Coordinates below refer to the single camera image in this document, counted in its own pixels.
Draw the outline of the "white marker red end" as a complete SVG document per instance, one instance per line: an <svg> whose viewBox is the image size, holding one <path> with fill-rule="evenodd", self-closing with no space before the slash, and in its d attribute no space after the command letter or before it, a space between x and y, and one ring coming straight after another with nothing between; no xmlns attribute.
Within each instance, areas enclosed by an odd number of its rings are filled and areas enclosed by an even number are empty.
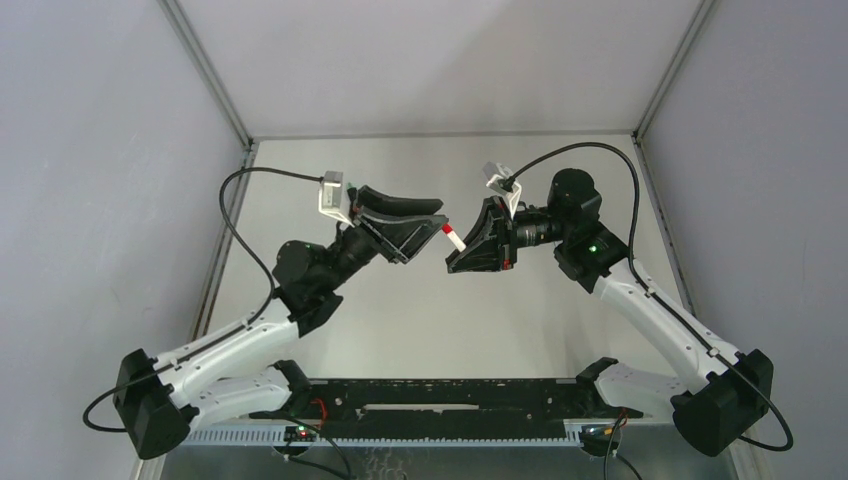
<svg viewBox="0 0 848 480"><path fill-rule="evenodd" d="M467 248L465 242L459 237L459 235L454 231L454 229L453 229L453 232L451 234L449 234L449 235L445 234L445 236L450 240L450 242L453 244L453 246L455 247L455 249L458 252L464 252L465 249Z"/></svg>

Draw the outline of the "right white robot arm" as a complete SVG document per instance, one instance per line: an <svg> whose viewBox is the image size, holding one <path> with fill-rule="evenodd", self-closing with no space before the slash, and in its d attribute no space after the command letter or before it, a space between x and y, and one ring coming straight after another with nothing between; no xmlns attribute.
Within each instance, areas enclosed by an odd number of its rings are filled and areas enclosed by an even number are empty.
<svg viewBox="0 0 848 480"><path fill-rule="evenodd" d="M581 374L609 406L672 423L698 452L716 457L768 412L774 367L761 351L748 354L683 311L630 258L628 246L600 220L601 194L585 171L567 168L551 181L547 204L521 206L511 171L483 169L494 196L484 200L465 238L446 259L451 274L513 268L521 248L553 244L559 269L614 308L672 367L671 377L634 370L615 359Z"/></svg>

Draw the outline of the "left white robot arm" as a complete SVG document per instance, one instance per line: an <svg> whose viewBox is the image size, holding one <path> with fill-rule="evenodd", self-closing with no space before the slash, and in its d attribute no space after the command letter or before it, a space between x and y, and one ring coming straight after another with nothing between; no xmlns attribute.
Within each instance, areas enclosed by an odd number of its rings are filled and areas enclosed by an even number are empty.
<svg viewBox="0 0 848 480"><path fill-rule="evenodd" d="M349 188L350 207L327 246L290 240L278 250L269 300L257 310L177 349L143 349L121 361L113 405L137 456L159 457L204 427L293 404L309 389L293 360L236 371L324 325L341 305L337 289L381 256L407 264L447 224L440 199L392 197Z"/></svg>

